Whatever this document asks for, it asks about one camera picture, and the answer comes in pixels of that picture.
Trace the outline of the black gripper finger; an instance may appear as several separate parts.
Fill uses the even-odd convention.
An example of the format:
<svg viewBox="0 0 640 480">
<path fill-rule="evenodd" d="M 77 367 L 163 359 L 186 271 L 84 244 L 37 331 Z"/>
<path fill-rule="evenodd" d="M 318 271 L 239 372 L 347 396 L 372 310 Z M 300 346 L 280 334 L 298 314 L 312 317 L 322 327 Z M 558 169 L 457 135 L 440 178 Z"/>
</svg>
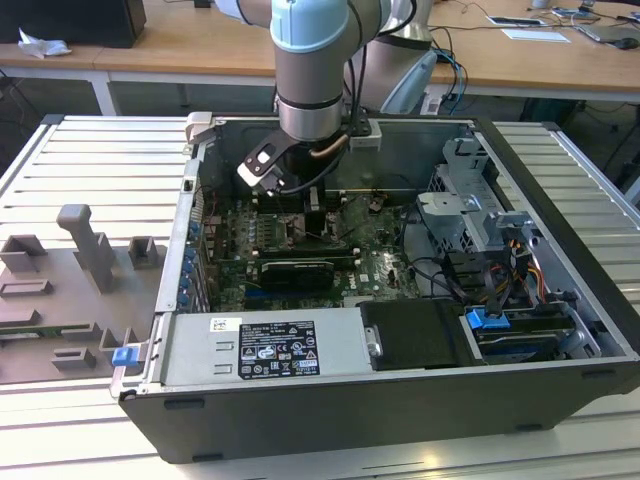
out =
<svg viewBox="0 0 640 480">
<path fill-rule="evenodd" d="M 308 236 L 320 236 L 326 224 L 326 193 L 323 185 L 311 187 L 304 196 L 305 228 Z"/>
</svg>

